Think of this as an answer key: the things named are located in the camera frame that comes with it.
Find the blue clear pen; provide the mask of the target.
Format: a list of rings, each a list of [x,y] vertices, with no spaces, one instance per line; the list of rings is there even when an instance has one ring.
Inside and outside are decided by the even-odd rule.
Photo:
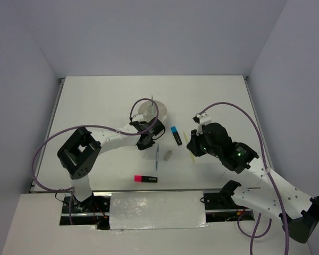
[[[157,144],[157,148],[156,148],[156,160],[155,160],[155,171],[158,170],[158,161],[159,161],[159,149],[160,149],[160,145]]]

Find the yellow clear pen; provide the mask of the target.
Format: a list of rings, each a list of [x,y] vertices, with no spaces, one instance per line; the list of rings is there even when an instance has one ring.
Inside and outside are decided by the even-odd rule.
[[[186,147],[187,147],[187,145],[188,145],[188,143],[189,143],[189,139],[188,139],[188,136],[187,136],[187,134],[185,133],[185,131],[183,132],[183,135],[184,135],[184,139],[185,139]],[[188,151],[189,151],[189,155],[190,155],[190,157],[191,157],[191,160],[192,160],[193,164],[195,164],[195,157],[194,157],[194,155],[192,154],[192,152],[191,152],[190,150],[188,150]]]

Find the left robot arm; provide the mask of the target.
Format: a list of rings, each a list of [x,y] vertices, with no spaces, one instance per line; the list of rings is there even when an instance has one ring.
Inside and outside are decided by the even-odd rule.
[[[74,205],[82,212],[87,212],[96,205],[88,174],[98,156],[126,146],[136,146],[139,150],[148,149],[164,133],[165,126],[161,121],[152,119],[146,122],[142,117],[135,118],[117,131],[77,128],[57,152],[74,188]]]

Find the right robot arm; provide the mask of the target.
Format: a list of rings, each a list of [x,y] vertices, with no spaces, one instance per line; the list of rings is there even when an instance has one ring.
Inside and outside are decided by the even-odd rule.
[[[294,187],[271,168],[250,146],[232,141],[218,123],[202,126],[190,133],[187,149],[195,156],[217,158],[233,173],[221,188],[221,204],[249,207],[271,218],[280,219],[289,237],[306,243],[319,223],[319,196],[311,197]]]

